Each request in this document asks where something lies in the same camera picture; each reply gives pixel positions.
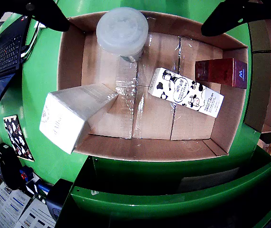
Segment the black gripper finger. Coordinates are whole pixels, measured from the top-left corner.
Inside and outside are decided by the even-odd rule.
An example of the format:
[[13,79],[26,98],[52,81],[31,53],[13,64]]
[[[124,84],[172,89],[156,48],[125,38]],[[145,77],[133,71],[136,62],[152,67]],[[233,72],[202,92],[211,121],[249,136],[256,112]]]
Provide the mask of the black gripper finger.
[[6,12],[33,17],[46,27],[65,32],[70,23],[52,0],[0,0],[0,19]]
[[248,0],[225,0],[201,26],[206,37],[218,36],[244,23],[271,19],[271,0],[260,3]]

